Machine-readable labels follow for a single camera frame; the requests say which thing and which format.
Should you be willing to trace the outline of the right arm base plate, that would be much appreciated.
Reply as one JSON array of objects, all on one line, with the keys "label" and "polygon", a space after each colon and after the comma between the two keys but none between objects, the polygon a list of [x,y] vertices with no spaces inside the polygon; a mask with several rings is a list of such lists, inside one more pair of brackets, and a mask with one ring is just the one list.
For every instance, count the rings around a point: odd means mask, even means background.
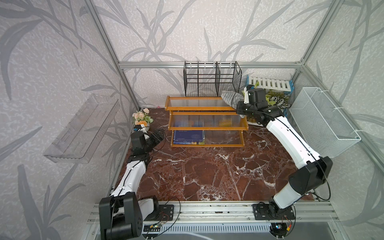
[{"label": "right arm base plate", "polygon": [[290,220],[293,221],[296,219],[295,211],[292,207],[288,207],[286,209],[279,209],[271,204],[266,204],[264,202],[259,202],[257,204],[252,205],[253,214],[255,220],[264,220],[264,221],[272,221],[272,220]]}]

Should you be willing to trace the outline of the orange wooden bookshelf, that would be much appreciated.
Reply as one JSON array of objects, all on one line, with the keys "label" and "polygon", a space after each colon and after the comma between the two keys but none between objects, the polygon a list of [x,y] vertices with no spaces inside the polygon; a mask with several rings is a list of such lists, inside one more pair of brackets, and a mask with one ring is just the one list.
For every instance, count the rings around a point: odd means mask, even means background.
[{"label": "orange wooden bookshelf", "polygon": [[[246,118],[241,118],[220,97],[170,97],[165,103],[169,112],[168,130],[172,132],[171,147],[180,148],[241,148],[244,132],[249,130]],[[203,141],[190,144],[175,142],[180,131],[203,131]]]}]

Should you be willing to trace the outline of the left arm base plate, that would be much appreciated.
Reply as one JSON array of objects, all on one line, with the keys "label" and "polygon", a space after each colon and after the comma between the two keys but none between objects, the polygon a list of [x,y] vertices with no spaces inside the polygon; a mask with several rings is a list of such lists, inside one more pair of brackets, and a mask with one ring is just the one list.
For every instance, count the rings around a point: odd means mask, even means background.
[{"label": "left arm base plate", "polygon": [[155,210],[145,221],[156,221],[156,222],[168,222],[174,218],[175,206],[174,205],[160,205],[158,210]]}]

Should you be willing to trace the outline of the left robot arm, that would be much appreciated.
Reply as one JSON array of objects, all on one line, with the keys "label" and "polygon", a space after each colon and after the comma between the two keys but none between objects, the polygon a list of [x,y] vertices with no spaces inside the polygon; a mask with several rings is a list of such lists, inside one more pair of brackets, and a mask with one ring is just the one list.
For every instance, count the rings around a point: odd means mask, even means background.
[{"label": "left robot arm", "polygon": [[151,151],[166,138],[164,130],[147,134],[131,134],[132,149],[126,172],[109,197],[99,203],[102,240],[128,240],[142,235],[145,218],[155,218],[160,212],[157,198],[137,198],[141,179],[151,162]]}]

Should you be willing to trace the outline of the grey striped fluffy cloth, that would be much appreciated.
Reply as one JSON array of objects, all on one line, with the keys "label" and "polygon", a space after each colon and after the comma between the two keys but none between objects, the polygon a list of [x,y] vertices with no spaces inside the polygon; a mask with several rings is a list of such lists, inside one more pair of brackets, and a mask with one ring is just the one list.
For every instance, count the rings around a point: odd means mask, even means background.
[{"label": "grey striped fluffy cloth", "polygon": [[222,91],[221,98],[227,105],[235,110],[238,109],[237,106],[239,102],[244,102],[243,95],[231,91]]}]

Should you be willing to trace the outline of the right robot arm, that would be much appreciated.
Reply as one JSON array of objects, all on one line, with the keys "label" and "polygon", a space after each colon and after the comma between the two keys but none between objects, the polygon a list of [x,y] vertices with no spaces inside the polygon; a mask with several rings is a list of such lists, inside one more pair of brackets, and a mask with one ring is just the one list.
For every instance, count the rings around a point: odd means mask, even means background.
[{"label": "right robot arm", "polygon": [[313,150],[277,106],[268,105],[265,90],[245,86],[244,96],[236,105],[236,113],[254,118],[259,125],[266,127],[280,141],[297,167],[289,176],[288,183],[270,198],[267,207],[270,218],[282,218],[295,202],[328,182],[332,160]]}]

